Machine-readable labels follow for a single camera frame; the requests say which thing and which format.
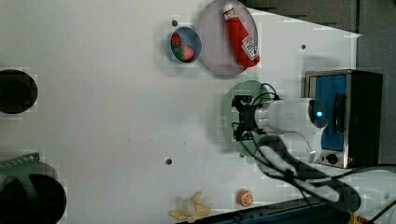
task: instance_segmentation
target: label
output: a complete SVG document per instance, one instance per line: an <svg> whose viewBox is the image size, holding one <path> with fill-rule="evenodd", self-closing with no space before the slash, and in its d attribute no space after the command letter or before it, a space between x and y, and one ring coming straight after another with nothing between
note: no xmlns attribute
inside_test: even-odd
<svg viewBox="0 0 396 224"><path fill-rule="evenodd" d="M254 44L253 38L248 35L245 39L242 40L242 49L247 54L250 60L253 60L259 56L259 51L257 50L257 46Z"/></svg>
<svg viewBox="0 0 396 224"><path fill-rule="evenodd" d="M226 21L229 20L230 18L234 18L234 17L238 17L236 15L235 10L231 9L229 11L224 12L224 18Z"/></svg>

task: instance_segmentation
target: plate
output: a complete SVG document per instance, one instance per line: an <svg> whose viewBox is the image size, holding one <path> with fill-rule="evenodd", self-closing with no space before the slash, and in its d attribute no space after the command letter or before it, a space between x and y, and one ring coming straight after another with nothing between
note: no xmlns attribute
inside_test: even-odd
<svg viewBox="0 0 396 224"><path fill-rule="evenodd" d="M223 8L232 4L247 32L258 43L256 22L248 9L234 0L216 0L210 3L201 13L197 31L202 38L202 62L213 73L220 76L236 76L246 70L239 64L226 28Z"/></svg>

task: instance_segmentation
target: green object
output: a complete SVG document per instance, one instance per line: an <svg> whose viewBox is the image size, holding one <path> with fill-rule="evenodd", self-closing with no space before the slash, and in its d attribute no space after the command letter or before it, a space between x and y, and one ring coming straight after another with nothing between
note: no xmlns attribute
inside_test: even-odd
<svg viewBox="0 0 396 224"><path fill-rule="evenodd" d="M0 161L0 174L18 178L32 204L38 203L38 194L35 191L35 186L33 186L29 179L29 174L37 166L39 161L40 157L37 152L8 161Z"/></svg>

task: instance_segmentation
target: bottle cap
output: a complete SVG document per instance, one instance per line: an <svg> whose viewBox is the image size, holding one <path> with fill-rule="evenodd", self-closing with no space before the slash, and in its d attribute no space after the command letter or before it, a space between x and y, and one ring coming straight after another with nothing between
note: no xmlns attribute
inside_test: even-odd
<svg viewBox="0 0 396 224"><path fill-rule="evenodd" d="M227 5L224 6L223 12L230 11L231 9L233 9L233 5L232 4L227 4Z"/></svg>

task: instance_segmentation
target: bowl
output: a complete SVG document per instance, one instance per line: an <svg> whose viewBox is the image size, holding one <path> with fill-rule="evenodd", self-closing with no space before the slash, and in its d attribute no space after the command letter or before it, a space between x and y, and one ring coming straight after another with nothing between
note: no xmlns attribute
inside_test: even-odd
<svg viewBox="0 0 396 224"><path fill-rule="evenodd" d="M191 60L187 62L182 62L177 58L177 56L175 55L175 48L172 48L171 46L171 38L173 34L178 34L180 36L181 45L188 46L194 50L194 57ZM172 60L175 63L193 63L199 57L201 57L201 52L202 52L201 37L198 35L198 33L195 30L193 30L190 27L187 26L179 27L168 36L166 43L166 51L168 56L170 57L170 60Z"/></svg>

